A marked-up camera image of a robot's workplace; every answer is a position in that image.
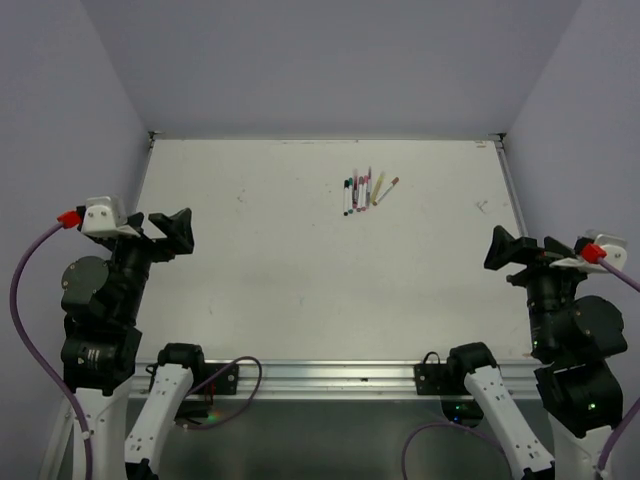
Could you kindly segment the brown capped white pen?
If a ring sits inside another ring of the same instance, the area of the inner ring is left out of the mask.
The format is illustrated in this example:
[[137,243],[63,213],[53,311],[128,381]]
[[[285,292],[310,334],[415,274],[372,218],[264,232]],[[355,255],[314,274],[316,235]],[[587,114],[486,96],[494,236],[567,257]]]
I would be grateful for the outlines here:
[[378,206],[382,202],[382,200],[395,188],[398,182],[399,177],[395,177],[381,193],[378,193],[376,195],[376,198],[373,201],[373,205]]

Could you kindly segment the pink capped white pen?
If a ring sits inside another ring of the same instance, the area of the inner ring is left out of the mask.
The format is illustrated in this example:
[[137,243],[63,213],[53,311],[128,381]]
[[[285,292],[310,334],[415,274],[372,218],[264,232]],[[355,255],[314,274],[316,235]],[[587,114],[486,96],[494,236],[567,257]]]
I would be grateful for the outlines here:
[[369,184],[369,177],[367,175],[361,176],[358,183],[358,198],[357,198],[357,212],[366,210],[367,188]]

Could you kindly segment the dark purple pen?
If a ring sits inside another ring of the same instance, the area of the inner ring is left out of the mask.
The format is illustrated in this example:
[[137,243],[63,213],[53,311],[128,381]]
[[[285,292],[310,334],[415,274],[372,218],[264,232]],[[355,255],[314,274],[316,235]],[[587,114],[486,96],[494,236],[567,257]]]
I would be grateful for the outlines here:
[[371,204],[371,180],[372,180],[372,168],[371,166],[368,168],[367,175],[365,177],[365,203],[364,206],[366,209],[370,208]]

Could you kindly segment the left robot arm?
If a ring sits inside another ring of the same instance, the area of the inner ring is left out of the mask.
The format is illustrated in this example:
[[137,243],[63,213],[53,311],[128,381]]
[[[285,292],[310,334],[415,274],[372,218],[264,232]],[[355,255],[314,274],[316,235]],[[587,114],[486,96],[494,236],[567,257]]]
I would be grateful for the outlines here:
[[79,215],[79,231],[111,255],[82,257],[62,277],[63,381],[82,410],[74,445],[90,446],[83,465],[93,479],[156,479],[180,404],[187,392],[205,386],[208,369],[200,346],[167,344],[158,354],[147,401],[128,430],[142,338],[136,320],[152,265],[192,254],[192,212],[125,216],[94,204],[80,208]]

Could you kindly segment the yellow pen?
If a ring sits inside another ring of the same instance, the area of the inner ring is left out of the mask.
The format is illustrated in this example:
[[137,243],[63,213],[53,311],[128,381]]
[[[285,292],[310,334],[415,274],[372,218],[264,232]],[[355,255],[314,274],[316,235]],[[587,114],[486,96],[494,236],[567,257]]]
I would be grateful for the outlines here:
[[370,197],[371,204],[374,205],[374,206],[377,205],[377,197],[378,197],[379,192],[381,190],[381,187],[382,187],[384,179],[385,179],[385,172],[381,171],[380,174],[378,175],[377,179],[376,179],[376,182],[374,184],[373,190],[371,192],[371,197]]

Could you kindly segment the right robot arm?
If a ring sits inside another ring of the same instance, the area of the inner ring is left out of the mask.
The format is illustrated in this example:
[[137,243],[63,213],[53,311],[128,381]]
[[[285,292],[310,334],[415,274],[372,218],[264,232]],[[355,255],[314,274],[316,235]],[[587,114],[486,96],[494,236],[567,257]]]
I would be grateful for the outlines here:
[[621,278],[627,243],[589,231],[569,247],[552,237],[537,242],[497,226],[484,261],[526,291],[536,388],[550,421],[554,449],[541,445],[504,384],[489,348],[470,343],[451,349],[445,379],[468,392],[489,422],[515,479],[607,479],[608,456],[626,421],[621,386],[608,358],[625,352],[624,320],[610,301],[577,297],[591,274]]

